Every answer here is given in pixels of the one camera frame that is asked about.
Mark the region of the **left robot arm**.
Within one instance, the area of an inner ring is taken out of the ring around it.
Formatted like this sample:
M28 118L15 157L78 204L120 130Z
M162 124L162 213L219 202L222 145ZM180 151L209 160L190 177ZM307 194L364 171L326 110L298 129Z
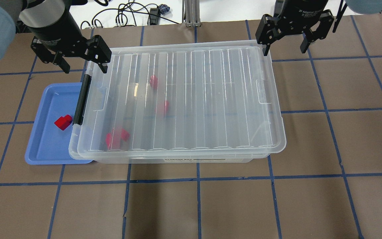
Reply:
M107 73L112 52L99 35L85 38L70 13L71 6L86 0L0 0L0 60L15 37L21 21L33 34L31 49L44 64L70 72L67 57L78 57L97 64Z

